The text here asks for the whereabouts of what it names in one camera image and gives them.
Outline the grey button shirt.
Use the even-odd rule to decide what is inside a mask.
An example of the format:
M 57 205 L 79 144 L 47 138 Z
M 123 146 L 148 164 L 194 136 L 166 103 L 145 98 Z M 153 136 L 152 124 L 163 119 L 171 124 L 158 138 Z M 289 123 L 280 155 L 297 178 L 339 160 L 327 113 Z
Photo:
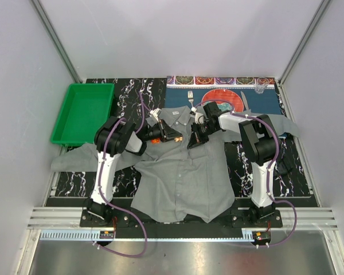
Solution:
M 218 131 L 209 135 L 209 141 L 198 147 L 187 149 L 194 119 L 191 108 L 163 108 L 159 119 L 183 135 L 181 142 L 152 144 L 147 142 L 143 155 L 123 152 L 116 172 L 134 166 L 141 174 L 139 187 L 131 206 L 157 222 L 182 221 L 188 214 L 210 222 L 234 202 L 224 145 L 240 141 L 237 132 Z M 269 114 L 277 136 L 298 134 L 297 125 L 283 115 Z M 135 128 L 138 133 L 156 121 L 149 117 L 143 125 Z M 86 143 L 52 161 L 56 172 L 81 171 L 97 174 L 98 157 L 95 143 Z

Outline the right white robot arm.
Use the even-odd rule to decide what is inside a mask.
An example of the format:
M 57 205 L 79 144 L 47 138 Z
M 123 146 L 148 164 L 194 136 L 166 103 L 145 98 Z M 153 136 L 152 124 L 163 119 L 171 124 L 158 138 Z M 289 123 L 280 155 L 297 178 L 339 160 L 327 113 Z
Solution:
M 251 162 L 253 174 L 253 206 L 248 210 L 248 220 L 262 227 L 274 215 L 273 176 L 271 175 L 279 154 L 279 138 L 269 116 L 250 116 L 234 111 L 221 111 L 216 102 L 204 105 L 204 114 L 191 109 L 194 118 L 188 149 L 209 141 L 209 135 L 218 131 L 237 132 L 246 158 Z

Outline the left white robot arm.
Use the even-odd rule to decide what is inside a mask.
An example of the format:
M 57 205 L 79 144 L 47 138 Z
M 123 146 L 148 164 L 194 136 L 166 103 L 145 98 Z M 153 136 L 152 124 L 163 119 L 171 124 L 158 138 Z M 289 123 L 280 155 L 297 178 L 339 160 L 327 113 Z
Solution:
M 135 132 L 136 124 L 127 122 L 125 118 L 111 116 L 96 132 L 98 165 L 96 183 L 88 199 L 86 210 L 92 220 L 101 227 L 112 221 L 113 182 L 117 163 L 123 152 L 141 156 L 147 148 L 147 142 L 181 142 L 183 135 L 158 119 L 153 126 L 142 127 Z

